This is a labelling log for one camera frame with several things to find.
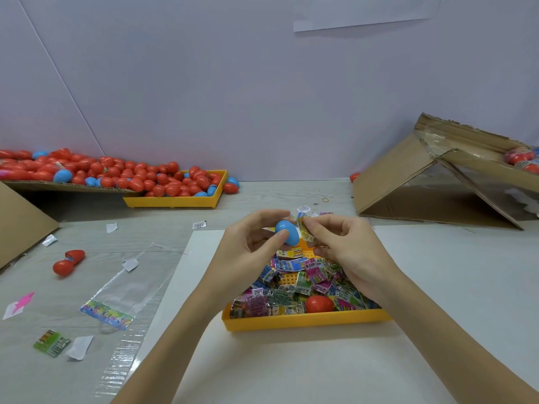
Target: person's left hand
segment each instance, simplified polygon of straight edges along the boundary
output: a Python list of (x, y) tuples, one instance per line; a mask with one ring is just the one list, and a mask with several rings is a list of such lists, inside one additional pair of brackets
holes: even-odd
[(229, 226), (199, 283), (206, 294), (215, 298), (221, 310), (257, 280), (264, 265), (284, 245), (288, 231), (275, 234), (264, 227), (274, 227), (290, 216), (288, 210), (258, 210)]

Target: tray of candy packets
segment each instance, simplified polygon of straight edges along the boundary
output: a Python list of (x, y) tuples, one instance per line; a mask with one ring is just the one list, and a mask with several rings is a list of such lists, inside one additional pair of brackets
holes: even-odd
[(298, 215), (297, 247), (278, 251), (259, 278), (229, 303), (221, 319), (229, 332), (391, 320), (350, 282), (334, 261), (313, 254)]

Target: pile of candy packets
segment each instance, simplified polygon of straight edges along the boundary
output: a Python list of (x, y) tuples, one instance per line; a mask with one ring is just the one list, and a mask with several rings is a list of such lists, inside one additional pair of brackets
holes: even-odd
[[(304, 216), (298, 215), (296, 225), (302, 239), (313, 242), (314, 237), (302, 222)], [(324, 258), (308, 258), (302, 247), (296, 247), (279, 250), (271, 258), (253, 285), (232, 302), (230, 318), (306, 313), (305, 301), (311, 295), (327, 296), (336, 311), (380, 309), (355, 288), (339, 264)]]

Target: white wall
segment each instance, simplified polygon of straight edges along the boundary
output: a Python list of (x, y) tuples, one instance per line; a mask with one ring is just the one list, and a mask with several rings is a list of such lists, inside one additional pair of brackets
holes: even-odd
[(296, 34), (291, 0), (21, 2), (110, 155), (347, 176), (422, 111), (539, 144), (538, 0)]
[(0, 0), (0, 148), (101, 155), (18, 0)]

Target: forearm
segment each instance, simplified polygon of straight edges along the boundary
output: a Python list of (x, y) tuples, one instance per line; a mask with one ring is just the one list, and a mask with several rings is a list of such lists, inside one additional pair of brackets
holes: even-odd
[(213, 305), (202, 290), (195, 289), (112, 403), (170, 403), (204, 330), (215, 316)]
[(539, 393), (487, 352), (404, 274), (381, 305), (460, 404), (536, 403)]

